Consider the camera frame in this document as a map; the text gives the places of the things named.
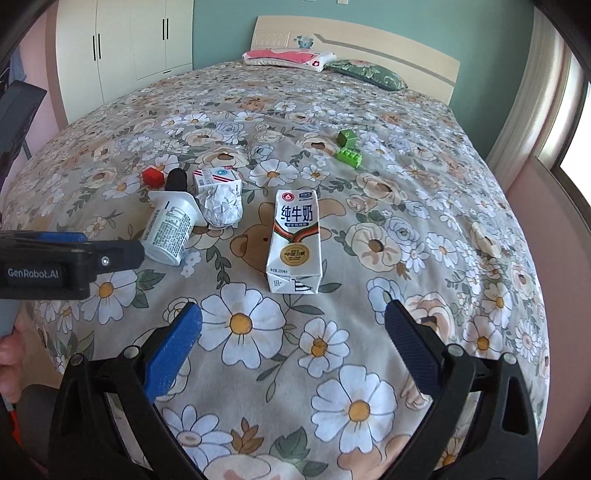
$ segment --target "green block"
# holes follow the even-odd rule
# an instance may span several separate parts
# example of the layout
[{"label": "green block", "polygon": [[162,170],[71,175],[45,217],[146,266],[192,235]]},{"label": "green block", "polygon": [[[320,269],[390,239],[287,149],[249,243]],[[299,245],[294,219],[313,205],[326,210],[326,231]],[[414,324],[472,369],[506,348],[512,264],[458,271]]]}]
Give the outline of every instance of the green block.
[{"label": "green block", "polygon": [[347,165],[351,165],[353,168],[359,168],[363,157],[361,153],[356,152],[355,150],[351,150],[350,148],[342,148],[336,154],[336,159],[346,163]]},{"label": "green block", "polygon": [[355,148],[357,144],[357,135],[352,130],[341,130],[336,142],[341,148]]}]

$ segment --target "red block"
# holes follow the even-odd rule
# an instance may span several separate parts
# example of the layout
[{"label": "red block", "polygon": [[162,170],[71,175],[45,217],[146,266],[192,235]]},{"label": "red block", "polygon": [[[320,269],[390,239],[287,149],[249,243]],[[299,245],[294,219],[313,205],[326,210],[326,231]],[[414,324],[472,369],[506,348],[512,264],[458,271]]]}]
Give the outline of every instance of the red block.
[{"label": "red block", "polygon": [[144,179],[144,183],[153,189],[159,189],[164,185],[164,173],[156,170],[154,167],[144,170],[142,178]]}]

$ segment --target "bed sheet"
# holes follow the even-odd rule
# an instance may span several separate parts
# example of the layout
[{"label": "bed sheet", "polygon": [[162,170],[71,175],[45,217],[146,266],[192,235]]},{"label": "bed sheet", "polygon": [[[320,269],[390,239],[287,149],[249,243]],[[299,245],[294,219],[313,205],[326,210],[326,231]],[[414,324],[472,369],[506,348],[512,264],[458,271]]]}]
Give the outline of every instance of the bed sheet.
[{"label": "bed sheet", "polygon": [[[358,170],[333,158],[345,128],[359,137]],[[146,260],[99,276],[85,301],[28,311],[63,372],[74,352],[115,356],[197,302],[203,334],[157,408],[209,479],[378,478],[430,405],[384,335],[391,299],[472,355],[515,353],[541,429],[540,284],[503,192],[447,106],[330,72],[242,62],[190,72],[65,129],[15,179],[4,228],[140,238],[150,165],[238,169],[238,228],[194,228],[180,267]],[[269,293],[277,189],[320,199],[318,295]],[[471,397],[439,466],[455,460],[475,405]],[[116,399],[113,409],[145,462]]]}]

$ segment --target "person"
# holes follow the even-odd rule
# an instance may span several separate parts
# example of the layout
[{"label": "person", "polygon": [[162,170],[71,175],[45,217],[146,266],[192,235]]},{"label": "person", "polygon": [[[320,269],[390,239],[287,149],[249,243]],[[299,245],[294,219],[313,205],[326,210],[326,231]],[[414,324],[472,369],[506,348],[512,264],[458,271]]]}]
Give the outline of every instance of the person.
[{"label": "person", "polygon": [[24,320],[24,315],[18,315],[12,333],[0,339],[0,394],[11,403],[16,403],[22,393],[22,362],[25,356]]}]

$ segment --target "metal bolt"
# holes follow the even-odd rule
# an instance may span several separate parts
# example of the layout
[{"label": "metal bolt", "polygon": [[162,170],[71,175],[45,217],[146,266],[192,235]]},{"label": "metal bolt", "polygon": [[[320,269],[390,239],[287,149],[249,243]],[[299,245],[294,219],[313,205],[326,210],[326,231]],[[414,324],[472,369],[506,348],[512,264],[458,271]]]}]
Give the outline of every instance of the metal bolt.
[{"label": "metal bolt", "polygon": [[456,356],[458,358],[464,354],[464,349],[461,346],[456,345],[455,343],[452,345],[448,345],[447,351],[451,356]]},{"label": "metal bolt", "polygon": [[72,358],[70,358],[70,363],[76,367],[82,363],[82,360],[84,360],[84,355],[77,353]]},{"label": "metal bolt", "polygon": [[123,356],[125,358],[135,358],[139,355],[139,348],[137,348],[135,345],[129,346],[127,347],[125,350],[123,350]]},{"label": "metal bolt", "polygon": [[515,365],[517,363],[517,357],[512,353],[506,353],[503,355],[503,360],[507,362],[509,365]]}]

